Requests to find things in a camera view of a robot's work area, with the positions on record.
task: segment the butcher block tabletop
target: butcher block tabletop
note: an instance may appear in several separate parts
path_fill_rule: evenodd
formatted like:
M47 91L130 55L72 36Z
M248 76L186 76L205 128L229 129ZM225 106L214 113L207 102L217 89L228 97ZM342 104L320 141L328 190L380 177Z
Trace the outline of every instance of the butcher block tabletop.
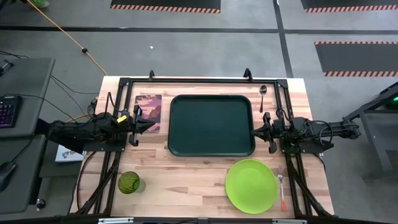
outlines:
M116 99L120 77L104 77L96 113L105 109L106 95L112 93ZM304 80L287 79L294 116L312 119ZM111 215L113 217L203 217L203 218L293 218L294 211L290 196L289 179L285 169L283 184L287 210L281 211L280 193L275 204L266 212L250 215L241 212L229 201L225 191L225 177L233 164L242 159L257 159L270 167L277 176L280 165L286 168L285 157L278 150L269 154L269 143L256 138L256 149L248 157L177 157L167 146L169 134L170 103L178 95L243 95L252 106L254 128L263 125L259 112L262 84L224 83L134 83L130 111L134 108L137 95L162 95L160 131L138 135L139 146L126 144L118 170L118 179L127 171L134 171L144 179L143 192L122 194L117 186ZM271 119L277 119L275 111L275 90L267 85L264 96L264 112L270 112ZM97 152L87 163L81 176L81 205L91 196L98 185L104 153ZM323 165L317 157L302 154L308 188L326 211L333 213L328 184ZM102 208L106 203L108 188L104 191ZM300 208L304 211L302 193L298 190ZM74 200L71 212L76 211Z

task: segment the spoon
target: spoon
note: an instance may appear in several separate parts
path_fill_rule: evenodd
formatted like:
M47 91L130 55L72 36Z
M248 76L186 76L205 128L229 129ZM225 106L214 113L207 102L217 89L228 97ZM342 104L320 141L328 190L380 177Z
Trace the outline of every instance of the spoon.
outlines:
M262 85L260 87L260 94L261 94L261 107L260 107L260 113L262 113L262 101L264 99L264 95L267 93L267 87L265 85Z

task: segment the metal fork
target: metal fork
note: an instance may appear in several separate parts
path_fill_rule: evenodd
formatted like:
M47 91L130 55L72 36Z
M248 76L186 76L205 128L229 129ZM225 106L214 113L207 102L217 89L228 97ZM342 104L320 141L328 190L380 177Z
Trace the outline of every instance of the metal fork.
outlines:
M282 211L286 211L286 203L285 203L285 196L284 196L284 184L282 183L283 178L284 178L284 167L279 166L278 179L280 181L280 194L282 196Z

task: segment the concrete floor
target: concrete floor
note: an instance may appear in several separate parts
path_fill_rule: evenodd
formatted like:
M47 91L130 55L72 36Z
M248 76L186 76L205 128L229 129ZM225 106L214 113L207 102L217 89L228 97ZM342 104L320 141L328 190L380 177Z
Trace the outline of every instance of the concrete floor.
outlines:
M52 0L46 13L61 26L277 29L272 0L223 0L220 15L109 9L110 0ZM285 29L398 30L398 11L307 14L300 0L280 1ZM0 25L49 26L29 6L17 3L0 12ZM240 77L246 67L255 77L286 77L278 34L188 32L71 32L110 75ZM314 119L338 121L373 99L398 78L327 78L322 74L316 40L389 40L398 35L286 35L295 78L304 78ZM53 75L75 90L96 92L102 73L60 32L0 31L0 50L30 57L56 58ZM81 105L90 95L72 94ZM72 116L81 114L50 82L46 99ZM44 104L42 119L67 119ZM335 213L344 218L396 223L398 182L365 183L362 175L380 170L365 136L335 138L325 153L326 174ZM52 206L40 212L0 216L0 220L66 214L75 177L48 180Z

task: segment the green plate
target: green plate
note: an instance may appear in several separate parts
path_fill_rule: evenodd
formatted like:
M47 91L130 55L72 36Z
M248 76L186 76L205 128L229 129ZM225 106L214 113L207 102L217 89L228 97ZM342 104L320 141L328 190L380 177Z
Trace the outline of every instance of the green plate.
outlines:
M235 163L226 175L225 188L232 204L248 214L265 212L275 203L278 195L274 173L254 159Z

